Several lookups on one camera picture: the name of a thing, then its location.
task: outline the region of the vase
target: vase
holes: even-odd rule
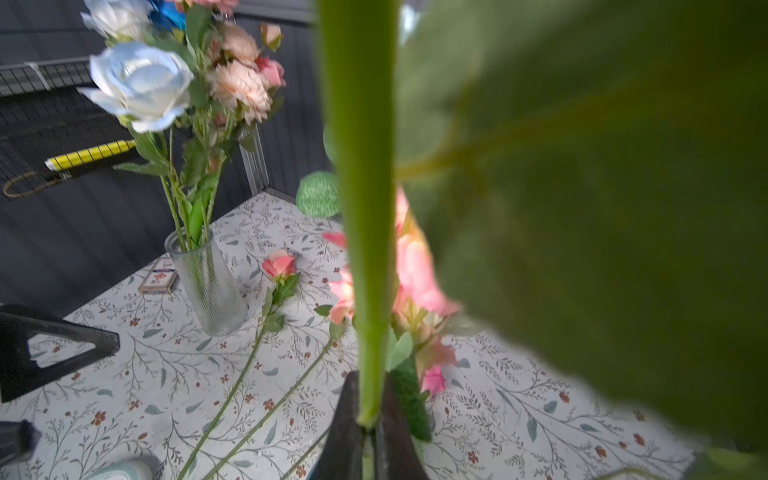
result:
[[[165,240],[165,250],[205,333],[224,336],[245,323],[247,304],[210,230],[208,241],[188,252],[180,248],[179,237],[173,232]]]

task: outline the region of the flower bouquet in vase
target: flower bouquet in vase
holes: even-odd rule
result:
[[[175,226],[165,248],[203,330],[231,333],[247,306],[210,224],[223,166],[239,145],[255,148],[255,122],[282,103],[283,67],[264,54],[280,46],[280,27],[262,25],[260,48],[230,20],[237,0],[85,3],[84,23],[108,48],[91,57],[97,88],[79,90],[120,120],[146,160],[115,168],[160,178]],[[174,130],[189,138],[176,151]]]

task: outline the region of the white rose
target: white rose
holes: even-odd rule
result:
[[[80,14],[85,26],[115,38],[138,39],[152,11],[147,0],[85,0],[85,6],[91,12]]]
[[[91,56],[91,78],[98,88],[80,93],[113,115],[130,115],[136,132],[161,131],[189,106],[193,74],[172,51],[137,41]]]

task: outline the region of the beige cord loop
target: beige cord loop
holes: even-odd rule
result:
[[[48,188],[51,185],[56,185],[56,184],[58,184],[58,183],[60,183],[62,181],[62,180],[50,180],[50,181],[45,182],[44,184],[38,185],[37,187],[33,188],[32,190],[27,190],[25,192],[20,192],[18,194],[13,194],[13,193],[9,192],[10,188],[13,187],[13,184],[15,184],[16,182],[18,182],[20,180],[24,180],[25,178],[34,177],[36,175],[38,175],[38,172],[36,172],[34,170],[30,170],[29,172],[27,172],[25,174],[21,174],[21,175],[18,175],[17,177],[13,177],[11,180],[8,180],[7,182],[5,182],[5,186],[2,188],[2,193],[6,197],[8,197],[8,198],[28,197],[28,196],[30,196],[32,194],[36,194],[37,192],[39,192],[40,190],[43,190],[44,188]]]

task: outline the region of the floral pattern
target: floral pattern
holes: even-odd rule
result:
[[[298,256],[296,295],[285,327],[268,333],[232,403],[194,460],[202,478],[255,426],[320,355],[328,319],[313,309],[335,303],[344,252],[321,238],[338,224],[304,217],[262,193],[214,224],[224,258],[248,299],[249,320],[211,338],[197,325],[179,286],[141,295],[149,266],[72,313],[76,323],[118,332],[117,355],[0,406],[0,420],[27,419],[42,438],[26,463],[0,468],[0,480],[80,480],[100,468],[151,458],[158,479],[178,475],[245,365],[270,280],[268,253]],[[446,338],[458,363],[442,370],[446,390],[428,401],[433,443],[425,469],[438,480],[592,478],[637,466],[679,478],[698,444],[651,412],[608,406],[585,385],[552,371],[517,346],[488,333]],[[87,345],[53,336],[30,342],[40,365],[84,352]],[[307,478],[323,447],[348,372],[356,368],[348,332],[332,344],[300,385],[219,472],[240,480]]]

